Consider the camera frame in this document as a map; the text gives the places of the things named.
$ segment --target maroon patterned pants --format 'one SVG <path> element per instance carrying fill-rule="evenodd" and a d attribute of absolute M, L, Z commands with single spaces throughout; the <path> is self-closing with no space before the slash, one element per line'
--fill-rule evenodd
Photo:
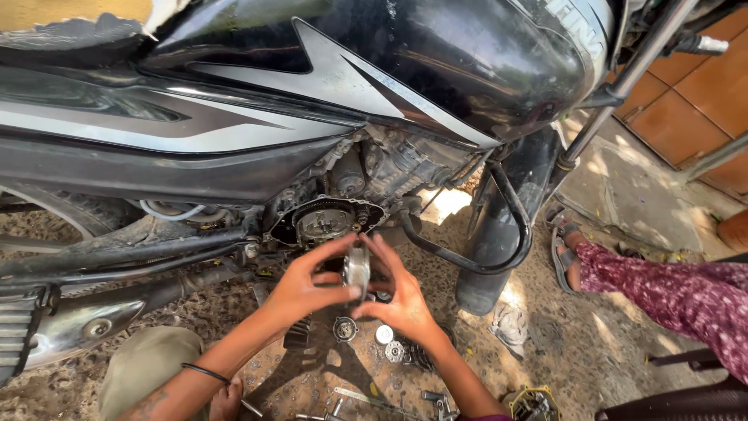
<path fill-rule="evenodd" d="M 704 342 L 748 384 L 748 264 L 653 263 L 580 243 L 582 291 L 622 292 L 652 320 Z"/>

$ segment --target black fuel tank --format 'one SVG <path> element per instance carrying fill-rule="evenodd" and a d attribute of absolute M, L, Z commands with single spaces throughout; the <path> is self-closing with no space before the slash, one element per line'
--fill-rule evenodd
<path fill-rule="evenodd" d="M 457 126 L 512 140 L 556 120 L 601 81 L 612 29 L 605 0 L 214 0 L 156 34 L 161 42 L 139 65 L 400 118 L 488 147 Z M 338 68 L 347 65 L 354 73 Z M 356 73 L 363 81 L 347 79 Z M 408 99 L 412 91 L 420 96 Z M 449 115 L 429 112 L 433 105 Z"/>

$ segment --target motorcycle engine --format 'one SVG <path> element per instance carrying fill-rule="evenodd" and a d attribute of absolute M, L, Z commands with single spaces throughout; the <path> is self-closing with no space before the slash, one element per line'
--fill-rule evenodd
<path fill-rule="evenodd" d="M 408 193 L 443 186 L 472 158 L 468 151 L 370 124 L 271 203 L 266 240 L 311 249 L 349 231 L 369 232 L 403 208 L 420 215 L 420 197 Z"/>

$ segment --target khaki pants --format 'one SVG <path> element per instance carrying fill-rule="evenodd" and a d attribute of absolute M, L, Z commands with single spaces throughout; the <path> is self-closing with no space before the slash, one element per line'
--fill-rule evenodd
<path fill-rule="evenodd" d="M 136 402 L 178 373 L 182 363 L 202 354 L 200 337 L 183 327 L 149 327 L 114 352 L 99 392 L 99 414 L 115 421 Z M 209 404 L 190 420 L 207 421 Z"/>

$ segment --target human hand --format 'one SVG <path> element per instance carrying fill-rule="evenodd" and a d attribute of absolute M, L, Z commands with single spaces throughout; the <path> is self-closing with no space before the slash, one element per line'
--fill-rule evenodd
<path fill-rule="evenodd" d="M 349 233 L 345 237 L 328 241 L 294 260 L 260 309 L 271 312 L 273 319 L 279 321 L 281 327 L 288 328 L 315 310 L 359 298 L 361 287 L 356 285 L 327 288 L 317 286 L 342 285 L 340 274 L 312 274 L 318 264 L 344 254 L 354 241 L 356 235 Z"/>
<path fill-rule="evenodd" d="M 378 318 L 418 345 L 426 347 L 426 343 L 442 330 L 426 306 L 418 279 L 405 269 L 400 256 L 380 234 L 374 234 L 373 239 L 365 234 L 359 235 L 359 238 L 378 258 L 379 261 L 373 261 L 373 265 L 390 279 L 389 283 L 370 283 L 370 289 L 388 292 L 392 295 L 392 301 L 389 304 L 367 301 L 354 309 L 351 316 L 354 319 L 362 316 Z"/>

